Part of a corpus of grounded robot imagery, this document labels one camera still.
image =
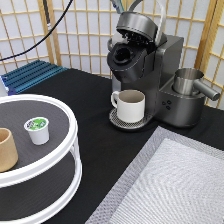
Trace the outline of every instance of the coffee pod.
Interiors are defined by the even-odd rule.
[[[33,144],[43,145],[49,140],[48,124],[48,119],[44,117],[35,117],[25,123],[24,128],[28,131]]]
[[[18,161],[18,153],[12,132],[0,128],[0,173],[11,169]]]

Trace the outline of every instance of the metal pitcher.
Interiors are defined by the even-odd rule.
[[[199,91],[213,101],[219,99],[220,93],[202,82],[204,74],[200,70],[182,68],[178,69],[175,74],[173,88],[177,93],[192,96]]]

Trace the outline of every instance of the power cord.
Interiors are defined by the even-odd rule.
[[[8,60],[8,59],[15,58],[15,57],[21,56],[23,54],[26,54],[27,52],[33,50],[35,47],[37,47],[39,44],[41,44],[43,41],[45,41],[52,34],[52,32],[57,27],[57,25],[61,22],[61,20],[64,18],[65,14],[67,13],[67,11],[68,11],[69,7],[71,6],[72,2],[73,2],[73,0],[70,0],[70,2],[68,3],[68,6],[66,7],[62,16],[59,18],[59,20],[55,23],[53,28],[49,31],[49,33],[43,39],[41,39],[38,43],[36,43],[33,47],[29,48],[28,50],[26,50],[26,51],[24,51],[20,54],[16,54],[16,55],[13,55],[13,56],[10,56],[10,57],[7,57],[7,58],[2,58],[2,59],[0,59],[0,61],[5,61],[5,60]]]

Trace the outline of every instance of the black table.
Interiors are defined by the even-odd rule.
[[[109,122],[111,91],[111,80],[70,69],[24,92],[63,101],[78,121],[81,184],[48,224],[85,223],[158,126],[224,150],[224,111],[204,107],[201,121],[193,128],[177,129],[154,120],[139,132],[126,133]]]

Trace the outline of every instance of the silicone mat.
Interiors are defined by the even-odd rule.
[[[36,146],[31,142],[24,124],[34,117],[49,120],[49,141]],[[69,130],[67,115],[59,107],[41,101],[15,101],[0,104],[0,127],[8,128],[13,134],[19,155],[17,164],[11,169],[27,166],[51,153],[65,139]]]
[[[223,160],[165,139],[109,223],[222,223],[223,170]]]
[[[158,127],[95,212],[87,220],[87,224],[109,223],[113,213],[165,138],[224,160],[224,153],[222,151]]]
[[[68,153],[51,169],[20,184],[0,189],[0,222],[28,217],[57,201],[70,186],[75,162]]]

